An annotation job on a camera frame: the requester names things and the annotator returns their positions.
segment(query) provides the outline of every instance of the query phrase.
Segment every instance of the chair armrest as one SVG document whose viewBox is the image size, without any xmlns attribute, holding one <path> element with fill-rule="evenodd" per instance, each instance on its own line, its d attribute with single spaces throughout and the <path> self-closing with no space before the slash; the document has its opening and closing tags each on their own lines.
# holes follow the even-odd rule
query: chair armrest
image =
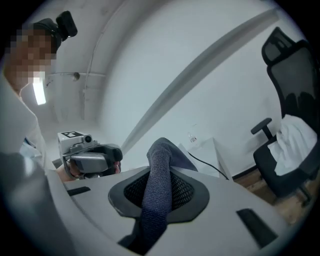
<svg viewBox="0 0 320 256">
<path fill-rule="evenodd" d="M 268 140 L 272 139 L 272 134 L 271 134 L 271 132 L 270 132 L 268 126 L 267 126 L 267 124 L 269 124 L 271 121 L 272 121 L 271 118 L 264 119 L 263 121 L 261 121 L 255 127 L 253 127 L 251 129 L 251 133 L 252 134 L 256 134 L 260 130 L 263 130 L 263 132 L 265 133 L 265 135 L 268 138 Z"/>
</svg>

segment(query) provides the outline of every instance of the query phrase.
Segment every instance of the black cable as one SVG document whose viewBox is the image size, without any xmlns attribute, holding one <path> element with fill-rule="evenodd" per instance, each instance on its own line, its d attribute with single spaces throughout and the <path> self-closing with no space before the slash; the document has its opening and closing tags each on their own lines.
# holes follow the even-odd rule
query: black cable
<svg viewBox="0 0 320 256">
<path fill-rule="evenodd" d="M 202 160 L 196 158 L 194 155 L 192 155 L 192 154 L 190 154 L 190 153 L 189 153 L 189 155 L 192 156 L 194 159 L 197 159 L 197 160 L 200 161 L 201 163 L 204 163 L 204 164 L 206 164 L 206 165 L 208 165 L 208 166 L 211 166 L 212 168 L 216 169 L 220 174 L 223 175 L 223 177 L 225 177 L 227 180 L 229 180 L 226 175 L 224 175 L 221 171 L 219 171 L 219 170 L 218 170 L 216 167 L 214 167 L 212 164 L 207 163 L 207 162 L 205 162 L 205 161 L 202 161 Z"/>
</svg>

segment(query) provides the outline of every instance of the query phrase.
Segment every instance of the black office chair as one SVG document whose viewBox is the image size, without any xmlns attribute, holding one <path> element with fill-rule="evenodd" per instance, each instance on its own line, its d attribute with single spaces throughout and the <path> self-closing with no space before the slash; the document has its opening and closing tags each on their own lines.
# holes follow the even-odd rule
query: black office chair
<svg viewBox="0 0 320 256">
<path fill-rule="evenodd" d="M 272 119 L 266 118 L 251 130 L 253 135 L 262 130 L 268 138 L 268 142 L 254 152 L 253 158 L 261 176 L 277 197 L 285 197 L 300 189 L 306 196 L 302 206 L 306 206 L 311 195 L 304 182 L 315 179 L 320 165 L 319 65 L 308 42 L 295 43 L 278 27 L 263 45 L 262 57 L 277 91 L 282 117 L 289 114 L 303 119 L 318 134 L 318 141 L 297 169 L 278 176 L 275 173 L 277 162 L 268 148 L 277 138 L 267 126 Z"/>
</svg>

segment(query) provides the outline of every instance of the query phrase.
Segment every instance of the white cloth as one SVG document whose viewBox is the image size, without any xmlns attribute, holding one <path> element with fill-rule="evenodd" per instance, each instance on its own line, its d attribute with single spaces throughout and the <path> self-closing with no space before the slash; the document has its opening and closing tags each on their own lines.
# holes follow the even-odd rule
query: white cloth
<svg viewBox="0 0 320 256">
<path fill-rule="evenodd" d="M 36 115 L 14 92 L 3 73 L 0 75 L 0 124 L 0 152 L 20 152 L 35 159 L 45 169 L 56 169 L 46 153 Z M 31 146 L 24 143 L 25 138 Z"/>
<path fill-rule="evenodd" d="M 281 121 L 276 141 L 268 148 L 276 161 L 278 176 L 292 172 L 317 143 L 317 134 L 301 118 L 286 114 Z"/>
</svg>

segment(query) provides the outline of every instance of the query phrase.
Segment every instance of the mesh chair back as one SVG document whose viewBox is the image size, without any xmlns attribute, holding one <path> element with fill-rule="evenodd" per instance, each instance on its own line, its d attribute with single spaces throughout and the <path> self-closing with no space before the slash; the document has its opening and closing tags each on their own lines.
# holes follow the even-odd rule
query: mesh chair back
<svg viewBox="0 0 320 256">
<path fill-rule="evenodd" d="M 287 52 L 295 42 L 290 39 L 279 27 L 276 27 L 262 46 L 262 58 L 270 65 L 276 58 Z"/>
<path fill-rule="evenodd" d="M 302 40 L 277 57 L 267 68 L 280 99 L 282 116 L 303 119 L 319 131 L 319 69 L 309 44 Z"/>
</svg>

